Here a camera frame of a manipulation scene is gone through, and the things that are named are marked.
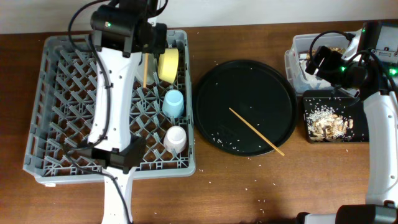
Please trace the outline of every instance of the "plastic bin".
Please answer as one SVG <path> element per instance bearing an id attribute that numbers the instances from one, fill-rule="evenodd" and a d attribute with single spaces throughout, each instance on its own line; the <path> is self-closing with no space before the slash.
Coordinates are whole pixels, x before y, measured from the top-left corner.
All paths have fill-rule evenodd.
<path id="1" fill-rule="evenodd" d="M 74 35 L 76 43 L 87 49 L 85 35 Z M 147 139 L 147 149 L 135 179 L 183 177 L 195 172 L 193 138 L 192 89 L 187 34 L 183 30 L 168 30 L 170 48 L 178 48 L 180 59 L 173 84 L 154 75 L 155 83 L 143 91 L 134 84 L 130 114 L 132 134 Z M 167 90 L 177 89 L 184 95 L 185 112 L 179 119 L 169 119 L 161 113 Z M 49 37 L 44 45 L 37 83 L 32 121 L 25 152 L 23 169 L 38 183 L 46 186 L 102 182 L 103 176 L 82 174 L 68 162 L 60 143 L 74 145 L 72 137 L 88 137 L 95 108 L 96 65 L 91 53 L 73 51 L 67 36 Z M 179 125 L 187 133 L 187 148 L 181 153 L 164 149 L 167 129 Z M 91 159 L 74 155 L 80 166 L 101 170 Z"/>
<path id="2" fill-rule="evenodd" d="M 329 82 L 316 77 L 315 75 L 305 76 L 300 67 L 299 54 L 309 50 L 312 40 L 318 34 L 296 35 L 293 38 L 293 46 L 285 53 L 286 77 L 294 87 L 297 96 L 302 96 L 307 90 L 331 90 L 333 87 Z M 349 41 L 340 34 L 326 34 L 320 37 L 313 49 L 319 46 L 347 48 Z"/>

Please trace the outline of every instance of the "brown wooden surface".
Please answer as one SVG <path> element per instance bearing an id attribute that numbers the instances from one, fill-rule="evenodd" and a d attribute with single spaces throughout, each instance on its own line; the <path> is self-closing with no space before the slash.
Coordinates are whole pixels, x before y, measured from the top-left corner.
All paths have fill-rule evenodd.
<path id="1" fill-rule="evenodd" d="M 185 29 L 193 86 L 217 63 L 234 59 L 264 62 L 285 74 L 293 36 L 361 24 Z M 103 184 L 44 187 L 22 170 L 42 48 L 51 35 L 0 35 L 0 223 L 100 223 L 103 216 Z M 134 181 L 136 223 L 252 223 L 364 203 L 369 144 L 310 144 L 302 119 L 280 147 L 285 157 L 249 160 L 213 147 L 197 130 L 195 138 L 197 171 L 191 177 Z"/>

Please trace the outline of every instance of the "wooden stick in rack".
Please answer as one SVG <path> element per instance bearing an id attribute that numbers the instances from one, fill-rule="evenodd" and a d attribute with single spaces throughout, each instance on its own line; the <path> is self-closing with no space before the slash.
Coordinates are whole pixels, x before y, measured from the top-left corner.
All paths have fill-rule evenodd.
<path id="1" fill-rule="evenodd" d="M 240 120 L 242 120 L 247 126 L 249 126 L 250 129 L 252 129 L 258 136 L 260 136 L 260 138 L 262 138 L 262 140 L 264 140 L 266 143 L 268 143 L 268 145 L 270 145 L 272 148 L 274 148 L 277 152 L 279 152 L 279 154 L 281 154 L 282 156 L 285 156 L 285 154 L 278 149 L 278 147 L 276 147 L 272 142 L 270 142 L 270 140 L 268 140 L 266 137 L 264 137 L 259 131 L 257 131 L 256 128 L 254 128 L 253 126 L 251 126 L 251 124 L 249 124 L 245 119 L 243 119 L 239 114 L 237 114 L 237 112 L 235 112 L 234 110 L 232 110 L 231 108 L 229 108 L 230 111 L 232 111 L 232 113 L 234 113 Z"/>
<path id="2" fill-rule="evenodd" d="M 147 73 L 148 73 L 148 53 L 145 53 L 145 64 L 144 64 L 144 88 L 147 88 Z"/>

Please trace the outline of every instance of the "gray dish rack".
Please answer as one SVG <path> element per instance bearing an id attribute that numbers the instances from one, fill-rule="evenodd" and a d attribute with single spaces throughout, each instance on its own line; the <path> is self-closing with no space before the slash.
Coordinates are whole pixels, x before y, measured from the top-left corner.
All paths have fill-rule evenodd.
<path id="1" fill-rule="evenodd" d="M 80 47 L 86 47 L 86 35 L 74 35 Z M 173 84 L 159 80 L 143 89 L 136 80 L 132 93 L 130 130 L 147 139 L 146 153 L 135 179 L 184 177 L 195 172 L 193 138 L 192 86 L 187 34 L 168 30 L 169 48 L 180 54 L 177 78 Z M 185 112 L 179 119 L 170 119 L 161 112 L 164 95 L 170 89 L 184 95 Z M 67 161 L 60 143 L 76 146 L 86 139 L 94 117 L 96 65 L 91 53 L 73 51 L 67 36 L 49 37 L 45 41 L 35 103 L 23 169 L 46 186 L 101 182 L 103 177 L 82 174 Z M 180 154 L 169 153 L 163 146 L 167 129 L 179 125 L 187 132 L 188 144 Z M 91 159 L 73 155 L 80 166 L 101 170 Z"/>

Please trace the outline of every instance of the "blue cup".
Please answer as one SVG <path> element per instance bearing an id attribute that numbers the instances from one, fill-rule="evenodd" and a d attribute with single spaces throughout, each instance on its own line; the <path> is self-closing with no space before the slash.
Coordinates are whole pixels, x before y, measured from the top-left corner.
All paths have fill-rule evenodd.
<path id="1" fill-rule="evenodd" d="M 179 118 L 184 112 L 184 97 L 178 90 L 169 90 L 164 96 L 162 111 L 171 118 Z"/>

